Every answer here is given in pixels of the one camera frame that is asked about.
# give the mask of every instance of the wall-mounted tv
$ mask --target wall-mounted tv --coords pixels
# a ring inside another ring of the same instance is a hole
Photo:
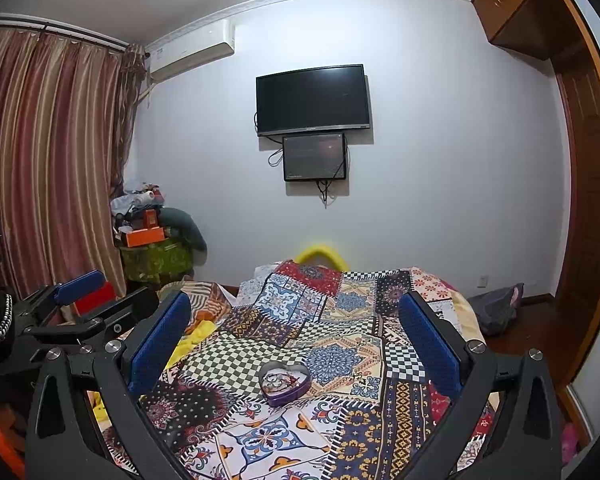
[[[293,70],[256,78],[258,135],[369,127],[362,65]]]
[[[342,133],[282,138],[285,180],[342,180],[347,177],[347,145]]]

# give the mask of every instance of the bed sheet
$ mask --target bed sheet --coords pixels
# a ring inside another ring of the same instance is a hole
[[[188,287],[193,319],[213,297],[218,330],[140,400],[192,478],[390,479],[435,431],[449,400],[428,380],[396,309],[417,290],[438,316],[471,333],[461,298],[436,276],[289,260],[259,267],[234,305],[214,285]],[[256,373],[269,360],[305,365],[307,394],[268,406]],[[475,459],[493,415],[487,404],[458,470]],[[114,428],[104,437],[115,462],[133,470]]]

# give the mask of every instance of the heart-shaped box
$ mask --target heart-shaped box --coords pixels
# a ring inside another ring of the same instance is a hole
[[[269,361],[258,370],[258,381],[269,406],[275,408],[307,393],[311,387],[311,374],[304,365]]]

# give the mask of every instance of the wooden floor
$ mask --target wooden floor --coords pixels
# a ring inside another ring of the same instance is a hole
[[[517,318],[499,336],[488,336],[487,345],[501,354],[522,355],[530,348],[544,354],[554,383],[564,377],[579,340],[570,327],[573,323],[561,319],[551,303],[528,304],[519,307]]]

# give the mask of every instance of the bolt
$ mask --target bolt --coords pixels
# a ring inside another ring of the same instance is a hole
[[[120,339],[112,339],[106,345],[104,345],[104,349],[109,354],[115,354],[118,350],[122,348],[122,342]]]
[[[474,354],[484,354],[484,351],[487,349],[487,345],[485,345],[479,339],[471,339],[468,341],[469,350]]]
[[[531,350],[529,350],[529,357],[531,357],[534,361],[541,361],[542,352],[539,351],[537,348],[532,348]]]
[[[58,359],[61,353],[62,350],[55,346],[51,350],[49,350],[49,352],[46,353],[46,358],[50,361],[53,361],[54,359]]]

